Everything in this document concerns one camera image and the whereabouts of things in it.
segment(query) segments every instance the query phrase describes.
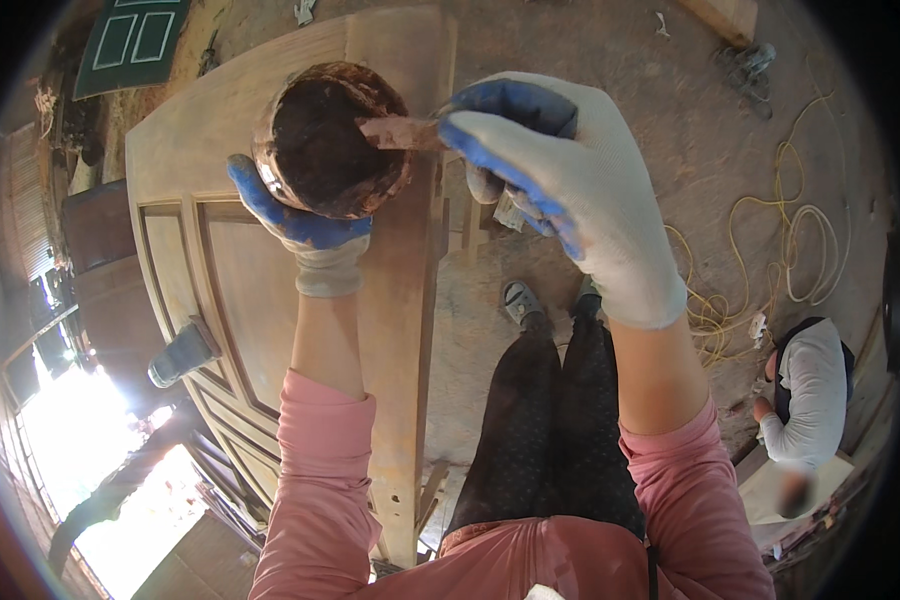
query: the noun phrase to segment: paint bowl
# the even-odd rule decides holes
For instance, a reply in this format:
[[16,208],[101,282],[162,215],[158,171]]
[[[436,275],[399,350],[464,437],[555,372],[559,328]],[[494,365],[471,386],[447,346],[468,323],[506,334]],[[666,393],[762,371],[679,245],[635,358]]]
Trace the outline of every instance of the paint bowl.
[[291,75],[253,130],[252,153],[270,193],[288,207],[333,219],[373,214],[410,180],[411,150],[377,150],[357,117],[407,116],[371,69],[324,62]]

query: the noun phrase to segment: wooden stick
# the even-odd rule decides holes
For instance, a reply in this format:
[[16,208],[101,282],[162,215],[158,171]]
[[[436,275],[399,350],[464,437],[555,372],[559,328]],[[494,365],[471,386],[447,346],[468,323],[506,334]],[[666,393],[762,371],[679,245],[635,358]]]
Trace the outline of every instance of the wooden stick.
[[366,141],[378,150],[447,150],[437,135],[435,119],[360,117],[356,122]]

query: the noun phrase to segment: blue rubber-coated glove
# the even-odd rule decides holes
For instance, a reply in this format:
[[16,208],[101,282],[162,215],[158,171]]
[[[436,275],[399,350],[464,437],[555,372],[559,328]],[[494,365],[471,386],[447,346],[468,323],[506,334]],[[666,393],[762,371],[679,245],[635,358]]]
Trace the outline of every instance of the blue rubber-coated glove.
[[[650,175],[623,116],[594,87],[499,73],[456,93],[439,135],[506,183],[527,221],[555,234],[593,278],[607,317],[644,330],[684,312],[677,271]],[[492,179],[468,170],[475,197]]]
[[296,255],[300,294],[333,298],[360,289],[364,280],[357,259],[371,244],[372,217],[327,219],[287,206],[271,196],[253,160],[245,154],[228,157],[226,174],[247,210]]

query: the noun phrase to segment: pink sleeve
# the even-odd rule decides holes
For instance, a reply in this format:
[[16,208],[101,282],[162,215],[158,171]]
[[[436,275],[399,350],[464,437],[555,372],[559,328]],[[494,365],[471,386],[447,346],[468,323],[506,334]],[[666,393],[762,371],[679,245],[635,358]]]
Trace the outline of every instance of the pink sleeve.
[[367,585],[380,524],[367,506],[376,400],[359,402],[288,370],[282,460],[249,599],[340,598]]
[[773,598],[712,398],[670,433],[640,436],[623,426],[620,432],[647,537],[672,583],[685,577],[726,599]]

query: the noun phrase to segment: black pants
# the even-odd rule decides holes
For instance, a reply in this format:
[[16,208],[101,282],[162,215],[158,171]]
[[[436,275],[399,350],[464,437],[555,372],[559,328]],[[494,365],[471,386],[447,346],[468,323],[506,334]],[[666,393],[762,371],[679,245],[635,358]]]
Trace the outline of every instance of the black pants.
[[493,372],[477,454],[447,533],[473,523],[570,515],[619,524],[643,540],[645,518],[618,445],[610,331],[577,310],[561,368],[543,321],[528,325]]
[[[787,348],[787,344],[790,344],[790,340],[794,339],[795,335],[801,331],[809,330],[823,320],[823,317],[804,318],[799,325],[790,331],[787,331],[776,345],[776,377],[773,378],[773,411],[780,417],[780,423],[784,426],[790,421],[791,394],[790,390],[783,387],[783,377],[780,375],[780,366],[783,364],[783,351]],[[853,356],[853,352],[851,352],[851,349],[848,348],[845,343],[840,342],[840,347],[843,350],[843,366],[846,370],[846,402],[850,403],[851,398],[853,398],[853,366],[856,362],[856,357]]]

